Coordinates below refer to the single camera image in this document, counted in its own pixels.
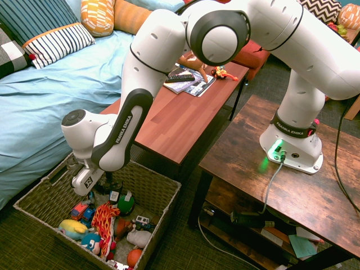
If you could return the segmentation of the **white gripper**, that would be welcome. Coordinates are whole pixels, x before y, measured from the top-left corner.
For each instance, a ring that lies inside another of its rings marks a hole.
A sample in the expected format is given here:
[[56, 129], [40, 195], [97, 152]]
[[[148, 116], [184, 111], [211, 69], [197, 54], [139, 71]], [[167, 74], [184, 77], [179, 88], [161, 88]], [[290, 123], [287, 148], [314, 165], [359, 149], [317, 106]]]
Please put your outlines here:
[[105, 172], [104, 187], [100, 181], [98, 181], [104, 171], [98, 168], [82, 168], [78, 174], [73, 177], [71, 184], [74, 192], [77, 195], [85, 196], [94, 187], [94, 190], [99, 194], [104, 194], [104, 188], [110, 188], [113, 182], [113, 173]]

